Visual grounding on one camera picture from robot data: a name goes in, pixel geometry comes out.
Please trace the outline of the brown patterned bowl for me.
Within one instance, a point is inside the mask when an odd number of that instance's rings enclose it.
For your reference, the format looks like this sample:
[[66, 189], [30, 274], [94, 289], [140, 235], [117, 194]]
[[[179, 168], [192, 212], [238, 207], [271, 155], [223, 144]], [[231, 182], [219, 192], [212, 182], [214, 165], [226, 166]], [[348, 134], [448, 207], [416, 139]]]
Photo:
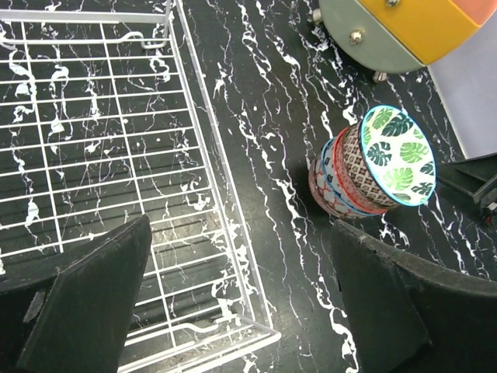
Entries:
[[370, 202], [388, 210], [400, 206], [398, 202], [394, 201], [380, 188], [370, 173], [360, 146], [358, 124], [346, 129], [342, 139], [342, 156], [355, 186]]

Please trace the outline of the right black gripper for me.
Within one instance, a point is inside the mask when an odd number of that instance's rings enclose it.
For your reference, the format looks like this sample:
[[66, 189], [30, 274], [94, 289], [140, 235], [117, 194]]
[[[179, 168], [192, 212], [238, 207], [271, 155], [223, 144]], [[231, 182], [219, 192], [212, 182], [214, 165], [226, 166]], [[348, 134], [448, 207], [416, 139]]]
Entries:
[[480, 225], [496, 225], [496, 154], [436, 165], [440, 196]]

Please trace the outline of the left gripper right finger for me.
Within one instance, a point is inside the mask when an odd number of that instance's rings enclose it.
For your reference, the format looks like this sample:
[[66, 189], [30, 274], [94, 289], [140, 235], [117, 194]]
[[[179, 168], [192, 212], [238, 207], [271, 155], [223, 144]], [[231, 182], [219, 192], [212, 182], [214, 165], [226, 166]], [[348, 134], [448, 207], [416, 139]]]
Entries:
[[398, 268], [383, 244], [338, 221], [332, 257], [350, 329], [365, 372], [393, 372], [429, 342]]

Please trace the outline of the pink patterned bowl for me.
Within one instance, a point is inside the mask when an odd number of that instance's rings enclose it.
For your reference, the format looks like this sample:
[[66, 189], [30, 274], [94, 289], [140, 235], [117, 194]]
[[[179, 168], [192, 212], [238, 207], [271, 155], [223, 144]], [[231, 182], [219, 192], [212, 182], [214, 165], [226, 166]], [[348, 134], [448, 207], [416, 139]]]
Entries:
[[383, 214], [387, 211], [387, 209], [376, 205], [364, 196], [348, 173], [342, 155], [342, 138], [345, 136], [346, 132], [347, 129], [342, 130], [333, 145], [333, 165], [335, 167], [338, 185], [345, 194], [346, 200], [350, 202], [353, 207], [356, 207], [358, 210], [368, 214]]

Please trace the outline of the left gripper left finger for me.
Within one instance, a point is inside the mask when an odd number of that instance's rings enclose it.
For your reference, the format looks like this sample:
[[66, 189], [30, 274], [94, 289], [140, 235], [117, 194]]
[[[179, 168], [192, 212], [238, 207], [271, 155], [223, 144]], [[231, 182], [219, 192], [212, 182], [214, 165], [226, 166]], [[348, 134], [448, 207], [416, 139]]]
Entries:
[[147, 215], [15, 268], [15, 370], [115, 372], [151, 248]]

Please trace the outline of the red lattice white bowl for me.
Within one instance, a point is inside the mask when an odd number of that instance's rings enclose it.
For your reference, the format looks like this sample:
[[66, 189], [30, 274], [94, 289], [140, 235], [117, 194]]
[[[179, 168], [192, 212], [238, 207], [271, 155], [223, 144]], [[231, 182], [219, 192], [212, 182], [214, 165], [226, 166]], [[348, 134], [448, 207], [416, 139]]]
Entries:
[[319, 206], [328, 214], [341, 219], [366, 218], [367, 215], [352, 209], [339, 199], [338, 195], [329, 185], [321, 165], [321, 154], [312, 161], [308, 173], [308, 183], [311, 194]]

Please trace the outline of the green spotted white bowl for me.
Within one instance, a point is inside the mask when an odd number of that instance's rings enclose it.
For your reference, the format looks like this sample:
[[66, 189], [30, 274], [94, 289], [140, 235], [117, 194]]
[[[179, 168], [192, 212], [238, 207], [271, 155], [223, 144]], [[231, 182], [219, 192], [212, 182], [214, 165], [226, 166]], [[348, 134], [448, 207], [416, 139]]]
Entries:
[[389, 105], [371, 108], [359, 126], [359, 144], [374, 181], [394, 202], [417, 207], [436, 187], [433, 150], [419, 125]]

